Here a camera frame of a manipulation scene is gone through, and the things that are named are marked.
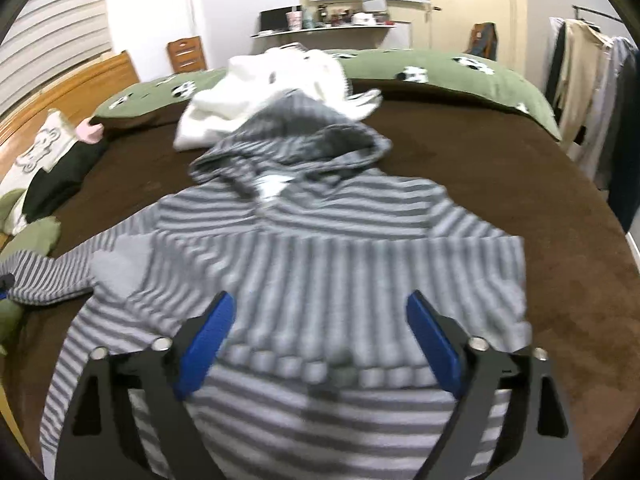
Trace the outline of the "grey striped hooded sweater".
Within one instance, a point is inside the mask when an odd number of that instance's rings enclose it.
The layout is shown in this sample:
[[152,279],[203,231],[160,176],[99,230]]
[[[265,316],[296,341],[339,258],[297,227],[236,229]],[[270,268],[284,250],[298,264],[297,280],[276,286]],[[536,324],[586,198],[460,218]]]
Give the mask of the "grey striped hooded sweater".
[[529,343],[523,243],[445,188],[376,164],[390,140],[288,92],[192,162],[193,185],[64,255],[2,263],[11,297],[85,296],[40,422],[52,472],[89,353],[171,337],[228,292],[235,318],[186,402],[231,479],[409,479],[454,402],[406,320],[413,292],[502,351]]

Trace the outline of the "clothes rack with hanging clothes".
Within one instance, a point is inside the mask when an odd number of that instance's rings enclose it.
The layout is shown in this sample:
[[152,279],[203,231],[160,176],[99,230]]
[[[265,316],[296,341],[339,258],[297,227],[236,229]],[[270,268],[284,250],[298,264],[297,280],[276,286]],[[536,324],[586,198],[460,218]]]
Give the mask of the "clothes rack with hanging clothes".
[[585,20],[550,25],[544,94],[561,148],[629,232],[639,221],[639,48]]

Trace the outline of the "light green cloth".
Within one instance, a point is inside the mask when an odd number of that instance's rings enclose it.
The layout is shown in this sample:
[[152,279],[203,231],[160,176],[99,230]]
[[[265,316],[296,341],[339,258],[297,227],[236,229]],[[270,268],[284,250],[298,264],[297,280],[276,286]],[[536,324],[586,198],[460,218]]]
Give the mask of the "light green cloth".
[[[17,252],[33,252],[39,257],[47,257],[58,244],[62,232],[60,220],[47,216],[29,223],[14,235],[2,249],[1,260],[11,258]],[[16,333],[24,314],[24,309],[40,308],[42,304],[28,302],[20,304],[11,299],[1,299],[1,355],[8,353],[10,340]]]

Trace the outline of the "black garment on bed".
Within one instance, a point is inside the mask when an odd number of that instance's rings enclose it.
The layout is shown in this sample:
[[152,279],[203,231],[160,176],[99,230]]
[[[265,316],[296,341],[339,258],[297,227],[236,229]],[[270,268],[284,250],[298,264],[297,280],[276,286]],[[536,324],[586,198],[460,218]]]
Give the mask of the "black garment on bed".
[[40,169],[26,192],[22,210],[26,221],[49,217],[78,193],[107,148],[105,139],[96,144],[76,142],[51,170]]

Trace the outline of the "pink cloth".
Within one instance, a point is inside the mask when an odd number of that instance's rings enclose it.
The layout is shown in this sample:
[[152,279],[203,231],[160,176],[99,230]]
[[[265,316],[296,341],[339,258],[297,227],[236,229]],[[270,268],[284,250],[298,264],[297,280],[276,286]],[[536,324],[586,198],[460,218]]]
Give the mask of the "pink cloth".
[[97,144],[103,139],[104,125],[93,125],[90,118],[84,119],[75,129],[77,139],[87,144]]

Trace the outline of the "white pillow with bear print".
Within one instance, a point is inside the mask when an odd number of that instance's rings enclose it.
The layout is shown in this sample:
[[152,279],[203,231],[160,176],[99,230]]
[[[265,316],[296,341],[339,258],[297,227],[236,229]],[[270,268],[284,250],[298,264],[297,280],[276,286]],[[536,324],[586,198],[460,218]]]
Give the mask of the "white pillow with bear print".
[[18,155],[1,180],[1,229],[15,235],[26,226],[22,209],[29,185],[40,170],[50,171],[78,141],[75,128],[51,108],[32,145]]

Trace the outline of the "wooden headboard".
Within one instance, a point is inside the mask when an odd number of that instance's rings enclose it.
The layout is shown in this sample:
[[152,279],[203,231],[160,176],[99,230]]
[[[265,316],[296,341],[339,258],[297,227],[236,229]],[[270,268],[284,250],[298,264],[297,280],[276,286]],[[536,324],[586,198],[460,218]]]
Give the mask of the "wooden headboard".
[[138,81],[129,54],[122,51],[101,55],[36,92],[1,119],[1,177],[10,170],[17,156],[32,145],[49,110],[60,110],[77,126],[107,98]]

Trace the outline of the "green panda pattern duvet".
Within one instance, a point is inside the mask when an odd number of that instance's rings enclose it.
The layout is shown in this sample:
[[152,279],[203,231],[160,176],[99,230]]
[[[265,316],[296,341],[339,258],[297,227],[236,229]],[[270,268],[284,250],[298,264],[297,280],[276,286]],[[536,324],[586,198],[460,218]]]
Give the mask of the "green panda pattern duvet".
[[[560,135],[544,95],[520,74],[486,58],[412,49],[326,52],[338,58],[353,94],[373,89],[382,94],[386,80],[397,81],[409,89],[441,88],[518,110],[554,138]],[[92,120],[105,128],[127,129],[160,125],[163,114],[167,114],[178,125],[195,91],[212,88],[226,74],[227,66],[133,84],[103,102]]]

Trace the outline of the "white fluffy garment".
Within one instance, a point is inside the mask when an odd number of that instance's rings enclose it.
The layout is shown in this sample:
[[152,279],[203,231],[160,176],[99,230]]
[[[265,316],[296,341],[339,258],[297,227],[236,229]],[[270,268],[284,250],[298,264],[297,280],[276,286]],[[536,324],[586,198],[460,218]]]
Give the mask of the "white fluffy garment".
[[297,44],[230,58],[212,88],[195,91],[178,121],[172,146],[178,152],[209,148],[239,129],[262,108],[300,91],[353,120],[369,117],[382,103],[378,89],[353,94],[338,58]]

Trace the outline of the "wooden chair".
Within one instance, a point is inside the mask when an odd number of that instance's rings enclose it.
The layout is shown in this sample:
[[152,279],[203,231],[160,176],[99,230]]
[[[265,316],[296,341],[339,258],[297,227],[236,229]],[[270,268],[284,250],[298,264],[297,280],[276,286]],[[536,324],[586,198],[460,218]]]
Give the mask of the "wooden chair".
[[207,70],[200,36],[168,42],[166,50],[176,74]]

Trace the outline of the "chair with bag and jeans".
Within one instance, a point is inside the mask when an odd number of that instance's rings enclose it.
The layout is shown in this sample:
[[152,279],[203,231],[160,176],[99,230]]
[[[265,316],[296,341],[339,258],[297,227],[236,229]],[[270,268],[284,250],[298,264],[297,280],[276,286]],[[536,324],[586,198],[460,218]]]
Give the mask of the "chair with bag and jeans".
[[475,24],[471,30],[466,53],[495,61],[497,59],[497,50],[498,36],[496,24],[493,22]]

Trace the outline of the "black laptop on desk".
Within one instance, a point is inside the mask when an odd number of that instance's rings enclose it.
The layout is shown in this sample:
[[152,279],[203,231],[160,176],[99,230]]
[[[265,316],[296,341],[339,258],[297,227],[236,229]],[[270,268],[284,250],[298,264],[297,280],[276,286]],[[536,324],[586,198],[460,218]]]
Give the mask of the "black laptop on desk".
[[259,13],[260,32],[285,32],[288,30],[288,14],[296,8],[277,8]]

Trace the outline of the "cream door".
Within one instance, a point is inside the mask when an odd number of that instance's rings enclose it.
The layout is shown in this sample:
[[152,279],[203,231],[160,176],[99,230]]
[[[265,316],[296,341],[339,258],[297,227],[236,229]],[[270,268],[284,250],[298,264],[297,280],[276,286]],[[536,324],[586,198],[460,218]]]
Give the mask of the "cream door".
[[468,48],[471,29],[480,23],[496,25],[497,60],[525,73],[527,0],[430,0],[427,3],[391,2],[390,16],[410,25],[409,46],[447,52]]

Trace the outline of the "white wall desk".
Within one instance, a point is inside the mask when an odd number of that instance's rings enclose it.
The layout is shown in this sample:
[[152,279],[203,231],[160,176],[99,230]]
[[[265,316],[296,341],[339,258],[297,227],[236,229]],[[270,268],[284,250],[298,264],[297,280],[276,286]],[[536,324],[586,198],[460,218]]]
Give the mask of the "white wall desk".
[[308,49],[410,49],[411,24],[342,25],[286,32],[258,32],[250,36],[265,49],[270,46],[301,44]]

